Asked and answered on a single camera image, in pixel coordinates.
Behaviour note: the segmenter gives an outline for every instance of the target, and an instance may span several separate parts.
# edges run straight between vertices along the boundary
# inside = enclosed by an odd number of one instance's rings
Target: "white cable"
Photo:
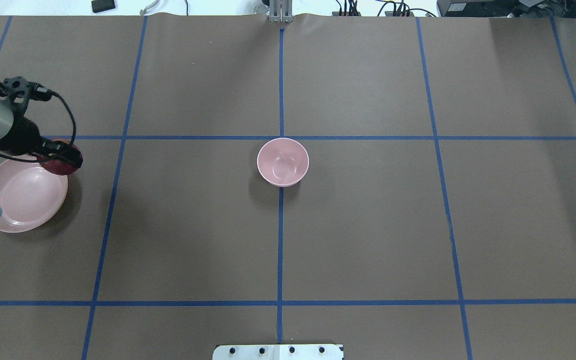
[[[157,4],[159,4],[159,3],[160,3],[160,0],[154,0],[150,5],[144,7],[144,9],[142,9],[142,10],[139,10],[139,15],[140,15],[140,16],[146,15],[146,13],[148,12],[148,10],[156,7]]]

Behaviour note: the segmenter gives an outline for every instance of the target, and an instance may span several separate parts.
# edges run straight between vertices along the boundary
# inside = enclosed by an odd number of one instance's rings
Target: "white metal plate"
[[[336,344],[221,345],[217,346],[212,353],[212,360],[343,359],[344,346]]]

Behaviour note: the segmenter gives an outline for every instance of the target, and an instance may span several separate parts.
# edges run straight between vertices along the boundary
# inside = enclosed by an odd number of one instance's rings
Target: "pink bowl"
[[[288,137],[278,137],[265,143],[256,156],[256,168],[266,182],[275,187],[290,187],[301,180],[310,159],[302,144]]]
[[[28,155],[23,159],[34,159]],[[0,231],[22,233],[46,223],[62,206],[68,177],[38,163],[6,160],[0,164]]]

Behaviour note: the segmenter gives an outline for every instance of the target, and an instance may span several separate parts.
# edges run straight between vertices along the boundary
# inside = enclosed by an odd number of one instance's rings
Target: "white bracket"
[[[222,345],[212,360],[344,360],[344,346],[335,344]]]
[[[268,18],[271,23],[292,23],[293,0],[270,0]]]

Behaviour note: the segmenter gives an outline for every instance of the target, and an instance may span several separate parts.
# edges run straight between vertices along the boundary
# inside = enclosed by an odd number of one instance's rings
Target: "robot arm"
[[[52,97],[58,98],[70,115],[73,126],[70,143],[42,137],[37,125],[24,116],[30,100],[48,101]],[[23,77],[13,77],[0,81],[0,98],[0,157],[39,163],[57,175],[70,175],[82,166],[82,153],[73,144],[76,136],[74,117],[58,93]],[[23,154],[31,155],[36,160],[14,158]]]

